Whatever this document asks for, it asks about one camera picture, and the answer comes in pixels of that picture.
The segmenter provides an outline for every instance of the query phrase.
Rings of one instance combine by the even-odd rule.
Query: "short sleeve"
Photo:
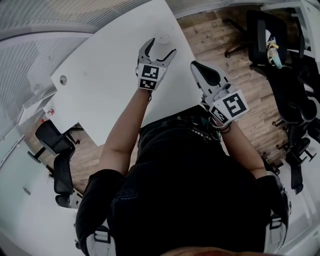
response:
[[[123,179],[120,172],[111,169],[100,170],[89,177],[75,219],[77,239],[85,255],[88,254],[86,239],[107,218],[111,202]]]

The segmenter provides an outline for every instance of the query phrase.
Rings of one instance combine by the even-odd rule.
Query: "black t-shirt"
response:
[[[219,142],[183,125],[164,129],[126,177],[109,169],[90,176],[76,218],[81,249],[107,218],[117,256],[190,246],[263,252],[270,209],[259,180]]]

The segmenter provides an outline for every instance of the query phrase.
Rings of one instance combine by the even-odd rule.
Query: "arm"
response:
[[[112,169],[125,176],[148,106],[149,91],[137,89],[105,141],[98,170]]]
[[[235,121],[231,123],[230,131],[221,136],[230,156],[252,172],[256,179],[267,175],[261,156]]]

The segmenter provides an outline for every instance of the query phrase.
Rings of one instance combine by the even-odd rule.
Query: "person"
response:
[[[201,105],[141,128],[149,97],[134,93],[89,178],[76,216],[83,253],[107,219],[117,256],[261,255],[273,177],[257,150],[235,121],[214,128]]]

